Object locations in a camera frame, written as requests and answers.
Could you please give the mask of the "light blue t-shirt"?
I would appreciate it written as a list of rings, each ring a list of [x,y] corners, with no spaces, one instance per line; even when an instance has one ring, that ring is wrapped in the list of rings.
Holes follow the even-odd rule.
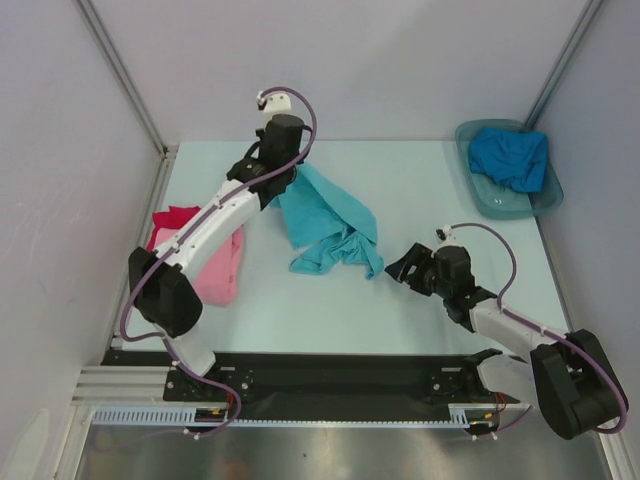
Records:
[[[282,212],[292,248],[300,252],[290,272],[325,275],[343,263],[364,266],[371,280],[383,271],[375,216],[312,165],[297,168],[295,180],[273,205]]]

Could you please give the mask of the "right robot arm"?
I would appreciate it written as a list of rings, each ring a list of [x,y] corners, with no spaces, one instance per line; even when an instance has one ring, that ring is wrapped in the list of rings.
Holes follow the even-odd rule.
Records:
[[[440,297],[454,323],[505,347],[470,358],[471,370],[461,376],[469,399],[516,399],[566,440],[624,427],[628,401],[598,339],[587,330],[559,333],[500,305],[497,294],[477,284],[464,247],[416,243],[385,271],[414,292]]]

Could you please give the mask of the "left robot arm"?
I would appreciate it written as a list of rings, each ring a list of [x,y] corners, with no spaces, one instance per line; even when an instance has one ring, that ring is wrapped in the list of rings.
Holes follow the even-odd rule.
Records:
[[[200,337],[203,303],[195,281],[209,259],[252,216],[284,193],[315,140],[315,123],[276,114],[257,131],[258,140],[226,173],[218,192],[185,226],[148,251],[128,259],[128,308],[135,308],[189,371],[186,387],[197,398],[214,397],[221,387],[213,350]]]

